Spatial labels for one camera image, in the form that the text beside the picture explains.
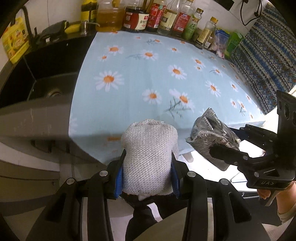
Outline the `person's right forearm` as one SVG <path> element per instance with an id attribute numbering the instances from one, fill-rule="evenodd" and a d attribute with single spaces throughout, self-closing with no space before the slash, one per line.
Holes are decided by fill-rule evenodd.
<path id="1" fill-rule="evenodd" d="M 277 213 L 282 223 L 295 216 L 295 181 L 276 196 Z"/>

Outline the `person's right hand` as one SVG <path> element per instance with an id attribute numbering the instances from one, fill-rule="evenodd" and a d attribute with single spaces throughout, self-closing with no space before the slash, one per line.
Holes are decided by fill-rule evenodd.
<path id="1" fill-rule="evenodd" d="M 263 189 L 257 189 L 257 193 L 260 198 L 266 200 L 271 196 L 271 191 L 270 190 L 263 190 Z"/>

